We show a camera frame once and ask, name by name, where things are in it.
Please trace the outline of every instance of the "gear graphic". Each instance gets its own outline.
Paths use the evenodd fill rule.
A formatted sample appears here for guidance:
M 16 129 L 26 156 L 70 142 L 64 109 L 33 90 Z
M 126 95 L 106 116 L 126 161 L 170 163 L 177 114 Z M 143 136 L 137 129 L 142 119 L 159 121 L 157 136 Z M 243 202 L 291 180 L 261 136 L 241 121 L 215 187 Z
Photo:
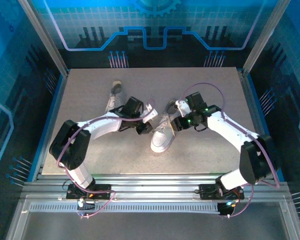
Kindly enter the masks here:
M 176 10 L 176 5 L 181 4 L 181 0 L 130 0 L 130 3 L 147 17 L 163 17 L 164 14 L 170 14 L 171 10 Z
M 18 0 L 0 0 L 0 14 L 10 25 L 18 21 L 20 10 Z

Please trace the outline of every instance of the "beige table surface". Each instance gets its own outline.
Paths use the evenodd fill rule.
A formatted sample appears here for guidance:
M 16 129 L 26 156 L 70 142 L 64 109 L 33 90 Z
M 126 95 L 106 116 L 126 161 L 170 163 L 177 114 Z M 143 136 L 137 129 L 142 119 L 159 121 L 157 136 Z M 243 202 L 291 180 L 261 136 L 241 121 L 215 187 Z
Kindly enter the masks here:
M 162 113 L 171 98 L 198 82 L 217 85 L 226 98 L 225 112 L 242 126 L 254 131 L 244 92 L 234 67 L 202 68 L 119 68 L 72 69 L 65 87 L 52 139 L 66 120 L 81 122 L 104 114 L 114 80 L 121 80 L 127 100 L 155 99 Z M 211 86 L 197 86 L 208 105 L 222 106 L 222 98 Z M 160 117 L 152 122 L 156 127 Z M 225 173 L 239 167 L 239 152 L 216 132 L 193 128 L 178 132 L 170 148 L 154 153 L 153 134 L 138 135 L 135 129 L 113 132 L 94 140 L 85 164 L 92 174 Z M 48 153 L 42 174 L 63 174 Z

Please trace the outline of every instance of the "white sneaker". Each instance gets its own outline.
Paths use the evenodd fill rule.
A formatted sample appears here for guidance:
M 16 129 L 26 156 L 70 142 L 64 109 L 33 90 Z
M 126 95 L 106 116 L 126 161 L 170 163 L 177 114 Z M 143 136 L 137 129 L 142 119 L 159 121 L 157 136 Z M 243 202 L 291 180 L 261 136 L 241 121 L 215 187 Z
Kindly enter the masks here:
M 120 80 L 115 80 L 112 83 L 110 98 L 105 108 L 105 113 L 116 109 L 125 104 L 123 86 Z
M 178 110 L 174 107 L 175 103 L 175 99 L 168 102 L 159 126 L 154 130 L 150 147 L 155 153 L 162 153 L 167 150 L 175 139 L 175 131 L 171 126 L 171 120 L 178 117 Z

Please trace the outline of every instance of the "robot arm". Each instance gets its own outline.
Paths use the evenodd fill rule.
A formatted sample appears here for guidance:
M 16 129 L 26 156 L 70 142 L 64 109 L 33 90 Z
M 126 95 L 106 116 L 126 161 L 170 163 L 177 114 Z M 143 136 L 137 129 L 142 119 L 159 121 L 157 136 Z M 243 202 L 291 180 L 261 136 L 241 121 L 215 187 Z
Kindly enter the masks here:
M 145 106 L 146 109 L 140 114 L 139 110 L 141 107 L 143 108 L 143 103 L 131 97 L 124 106 L 118 107 L 98 117 L 100 120 L 91 123 L 78 133 L 73 142 L 66 149 L 60 163 L 67 168 L 70 176 L 80 187 L 93 190 L 95 184 L 94 178 L 88 172 L 84 164 L 87 149 L 91 141 L 107 133 L 122 132 L 129 128 L 135 128 L 139 135 L 147 134 L 153 129 L 148 121 L 155 118 L 158 113 L 155 109 L 152 109 L 150 104 L 147 104 Z M 135 119 L 145 115 L 147 115 L 145 118 L 137 121 L 125 121 L 121 119 Z M 50 154 L 57 160 L 69 138 L 71 138 L 79 128 L 90 121 L 65 121 L 49 148 Z
M 239 186 L 248 183 L 253 185 L 271 174 L 265 156 L 256 143 L 248 137 L 248 134 L 261 143 L 272 165 L 277 170 L 277 155 L 270 136 L 251 132 L 230 119 L 226 114 L 224 114 L 225 120 L 221 109 L 215 105 L 208 106 L 199 92 L 187 96 L 186 101 L 180 100 L 176 102 L 176 107 L 180 111 L 181 116 L 175 118 L 171 123 L 174 131 L 179 132 L 194 127 L 196 131 L 201 132 L 209 128 L 224 137 L 240 153 L 239 168 L 220 176 L 216 180 L 215 187 L 220 196 Z M 197 130 L 199 125 L 203 125 L 204 128 Z M 243 129 L 248 134 L 244 134 L 233 125 Z

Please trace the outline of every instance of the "enclosure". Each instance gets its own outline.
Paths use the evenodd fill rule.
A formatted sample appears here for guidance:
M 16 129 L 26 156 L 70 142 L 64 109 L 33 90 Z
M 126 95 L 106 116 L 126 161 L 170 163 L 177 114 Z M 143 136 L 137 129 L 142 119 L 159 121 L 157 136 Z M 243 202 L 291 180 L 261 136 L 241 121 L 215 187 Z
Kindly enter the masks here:
M 80 222 L 76 202 L 65 200 L 68 177 L 48 150 L 66 120 L 105 113 L 114 80 L 126 99 L 155 100 L 154 128 L 167 102 L 191 85 L 218 86 L 227 115 L 273 138 L 280 190 L 256 185 L 246 212 L 221 221 L 216 202 L 193 191 L 238 168 L 240 154 L 226 139 L 188 129 L 155 153 L 152 133 L 128 129 L 89 145 L 85 165 L 117 195 L 110 213 Z M 222 106 L 217 90 L 189 93 L 198 91 Z M 0 239 L 82 237 L 76 229 L 94 239 L 116 226 L 121 234 L 125 222 L 149 239 L 300 239 L 299 192 L 300 0 L 0 0 Z M 243 204 L 251 188 L 244 194 Z M 73 232 L 54 228 L 60 222 Z M 175 235 L 147 222 L 171 222 Z

